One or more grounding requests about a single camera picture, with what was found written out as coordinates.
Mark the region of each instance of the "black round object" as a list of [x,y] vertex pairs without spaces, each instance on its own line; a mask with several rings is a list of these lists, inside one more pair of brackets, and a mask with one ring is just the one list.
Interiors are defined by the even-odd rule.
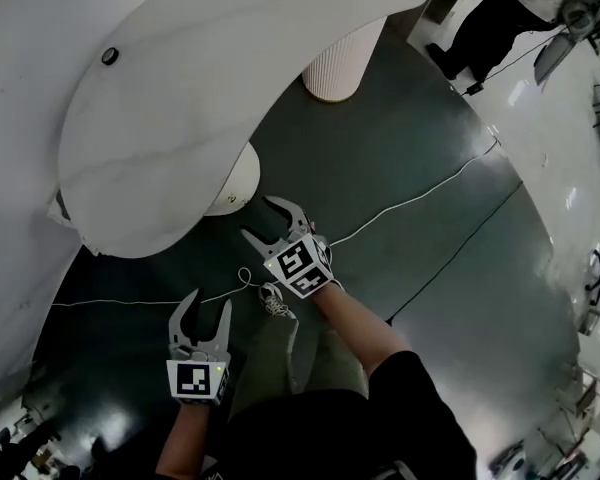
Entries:
[[108,48],[107,51],[102,54],[102,63],[105,66],[111,66],[111,64],[118,60],[119,56],[120,52],[117,48]]

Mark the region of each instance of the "black sleeve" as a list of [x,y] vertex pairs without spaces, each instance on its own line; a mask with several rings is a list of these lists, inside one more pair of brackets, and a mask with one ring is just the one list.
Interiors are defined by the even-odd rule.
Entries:
[[398,352],[369,380],[383,461],[403,461],[418,480],[476,478],[476,452],[420,358]]

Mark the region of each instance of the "white marble table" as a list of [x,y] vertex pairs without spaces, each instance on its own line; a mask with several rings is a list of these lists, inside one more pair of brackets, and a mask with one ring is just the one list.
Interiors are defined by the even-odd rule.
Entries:
[[[60,188],[84,243],[128,258],[173,245],[317,55],[424,1],[146,1],[88,68],[62,130]],[[120,56],[105,66],[111,46]]]

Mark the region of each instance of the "forearm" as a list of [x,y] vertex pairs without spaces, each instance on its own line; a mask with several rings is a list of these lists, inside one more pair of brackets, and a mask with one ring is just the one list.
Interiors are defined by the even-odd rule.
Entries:
[[390,325],[334,283],[318,290],[312,300],[368,376],[389,356],[409,350]]
[[209,407],[183,404],[162,449],[156,473],[177,480],[198,478],[208,422]]

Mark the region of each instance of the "floor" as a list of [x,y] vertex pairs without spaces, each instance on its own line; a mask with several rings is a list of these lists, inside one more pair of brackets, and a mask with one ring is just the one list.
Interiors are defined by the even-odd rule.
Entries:
[[[505,144],[503,130],[490,131],[427,60],[385,33],[350,101],[319,103],[296,81],[252,138],[259,193],[301,204],[332,241],[493,147],[430,196],[334,250],[340,281],[391,318],[421,355],[483,462],[551,412],[577,353],[569,295],[551,279],[550,236],[493,133]],[[241,266],[263,281],[241,224],[272,236],[283,227],[255,200],[237,214],[204,219],[150,258],[93,257],[83,249],[56,300],[174,301],[197,286],[215,295],[239,285]],[[232,300],[230,387],[266,318],[254,290]],[[325,324],[309,303],[291,305],[301,321],[293,366],[302,382]],[[52,308],[25,403],[56,419],[62,451],[76,464],[92,462],[97,437],[108,450],[122,447],[127,475],[155,463],[177,408],[164,367],[173,308]],[[201,325],[218,308],[210,303]],[[214,417],[220,429],[222,412]]]
[[[409,43],[424,53],[435,41],[451,45],[456,30],[480,0],[461,0],[442,25],[421,20]],[[527,33],[497,72],[556,31]],[[576,314],[586,310],[583,286],[590,272],[590,253],[600,247],[600,134],[591,103],[600,83],[600,62],[588,42],[580,43],[543,87],[533,79],[540,48],[485,83],[464,99],[498,136],[524,181],[555,247],[550,278],[565,287]],[[463,93],[474,83],[465,70],[452,82]]]

